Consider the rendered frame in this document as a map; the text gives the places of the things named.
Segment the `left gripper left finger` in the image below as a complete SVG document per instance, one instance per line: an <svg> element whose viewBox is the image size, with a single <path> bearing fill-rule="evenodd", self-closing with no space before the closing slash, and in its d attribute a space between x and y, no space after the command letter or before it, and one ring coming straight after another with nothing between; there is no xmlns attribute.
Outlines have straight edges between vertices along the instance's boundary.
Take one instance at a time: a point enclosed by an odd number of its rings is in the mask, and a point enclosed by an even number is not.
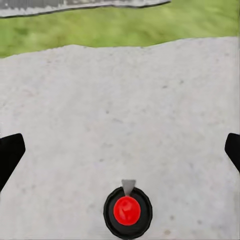
<svg viewBox="0 0 240 240"><path fill-rule="evenodd" d="M26 146L21 133L0 138L0 192L20 162L25 150Z"/></svg>

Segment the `pesticide atomizer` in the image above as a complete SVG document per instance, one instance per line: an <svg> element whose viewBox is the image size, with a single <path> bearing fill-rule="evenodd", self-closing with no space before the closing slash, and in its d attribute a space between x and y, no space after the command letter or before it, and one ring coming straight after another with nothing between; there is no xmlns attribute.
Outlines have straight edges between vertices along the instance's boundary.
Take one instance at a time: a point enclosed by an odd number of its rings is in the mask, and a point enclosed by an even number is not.
<svg viewBox="0 0 240 240"><path fill-rule="evenodd" d="M105 223L122 240L135 240L150 228L153 205L148 195L134 185L134 179L120 181L122 185L112 191L104 204Z"/></svg>

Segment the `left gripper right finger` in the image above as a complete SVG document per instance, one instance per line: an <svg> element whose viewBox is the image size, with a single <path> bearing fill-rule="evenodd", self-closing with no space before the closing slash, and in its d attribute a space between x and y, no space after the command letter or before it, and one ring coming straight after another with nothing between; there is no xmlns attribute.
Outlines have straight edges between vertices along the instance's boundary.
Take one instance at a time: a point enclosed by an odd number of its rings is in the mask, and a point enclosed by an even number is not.
<svg viewBox="0 0 240 240"><path fill-rule="evenodd" d="M230 132L226 139L224 150L240 172L240 134Z"/></svg>

